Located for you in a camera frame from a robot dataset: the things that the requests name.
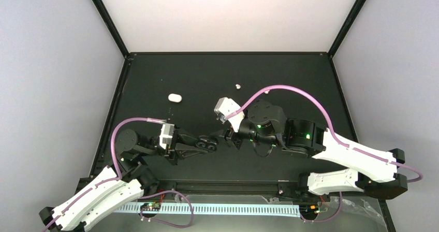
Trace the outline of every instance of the white backdrop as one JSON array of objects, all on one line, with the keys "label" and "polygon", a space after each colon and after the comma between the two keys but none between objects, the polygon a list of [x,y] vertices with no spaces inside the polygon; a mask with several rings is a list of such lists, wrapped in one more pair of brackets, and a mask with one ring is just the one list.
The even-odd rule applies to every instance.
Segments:
[{"label": "white backdrop", "polygon": [[355,0],[103,0],[130,52],[328,51]]}]

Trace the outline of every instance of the black mat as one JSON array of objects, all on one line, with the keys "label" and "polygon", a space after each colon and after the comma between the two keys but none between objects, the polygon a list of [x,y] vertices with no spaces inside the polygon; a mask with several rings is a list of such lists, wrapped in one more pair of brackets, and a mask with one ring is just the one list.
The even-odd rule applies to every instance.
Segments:
[{"label": "black mat", "polygon": [[[353,134],[326,54],[140,54],[134,56],[115,114],[115,127],[131,117],[170,119],[169,122],[194,135],[225,129],[215,119],[213,108],[221,97],[244,104],[259,89],[287,84],[313,95],[328,111],[335,131],[349,139]],[[181,103],[168,100],[170,93],[183,97]],[[323,115],[304,97],[285,90],[274,90],[263,98],[281,106],[289,118],[326,124]],[[144,122],[127,124],[140,134],[158,136],[160,125]],[[109,143],[105,161],[111,164]],[[266,148],[259,148],[261,153]],[[220,147],[214,154],[179,161],[171,166],[159,156],[146,157],[159,179],[175,180],[297,180],[302,172],[326,172],[342,166],[315,159],[297,159],[273,150],[267,158],[253,152],[250,143],[241,150]]]}]

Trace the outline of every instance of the white wall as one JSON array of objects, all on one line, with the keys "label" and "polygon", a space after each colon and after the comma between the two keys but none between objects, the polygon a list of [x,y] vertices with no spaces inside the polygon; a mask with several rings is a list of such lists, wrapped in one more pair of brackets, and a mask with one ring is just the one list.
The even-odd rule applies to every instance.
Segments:
[{"label": "white wall", "polygon": [[123,58],[91,0],[0,0],[0,230],[89,173]]},{"label": "white wall", "polygon": [[360,142],[425,174],[388,202],[397,231],[439,224],[438,52],[438,0],[367,0],[334,58]]},{"label": "white wall", "polygon": [[355,0],[103,2],[131,52],[326,52]]}]

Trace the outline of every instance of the black corner post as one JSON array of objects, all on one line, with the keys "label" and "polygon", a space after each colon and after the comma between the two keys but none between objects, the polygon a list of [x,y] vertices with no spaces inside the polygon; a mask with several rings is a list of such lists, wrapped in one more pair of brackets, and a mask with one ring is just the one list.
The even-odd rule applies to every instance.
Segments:
[{"label": "black corner post", "polygon": [[340,29],[339,33],[337,34],[337,37],[335,38],[334,42],[331,45],[331,48],[328,51],[328,55],[330,58],[334,57],[335,53],[337,52],[338,48],[343,42],[344,37],[346,37],[347,32],[349,31],[350,27],[354,23],[355,18],[357,17],[358,13],[360,12],[365,2],[366,0],[355,0],[355,3],[350,9],[350,12],[346,17],[346,20],[344,21],[342,28]]},{"label": "black corner post", "polygon": [[110,31],[111,36],[113,36],[114,41],[116,42],[117,46],[119,47],[119,50],[121,50],[121,53],[124,58],[128,58],[129,52],[128,49],[126,49],[125,44],[123,43],[123,40],[121,38],[121,35],[119,34],[118,30],[116,29],[116,26],[113,23],[113,20],[110,17],[110,14],[108,13],[107,9],[105,8],[104,3],[102,0],[92,0],[95,4],[97,11],[99,11],[100,16],[105,22],[105,25],[107,26],[108,30]]}]

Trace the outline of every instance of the white oval object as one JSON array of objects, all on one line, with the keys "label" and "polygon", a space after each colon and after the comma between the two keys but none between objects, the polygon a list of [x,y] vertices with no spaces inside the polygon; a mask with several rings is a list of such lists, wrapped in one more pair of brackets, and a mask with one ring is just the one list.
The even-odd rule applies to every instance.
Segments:
[{"label": "white oval object", "polygon": [[171,102],[179,103],[181,102],[182,97],[179,94],[169,94],[168,99]]}]

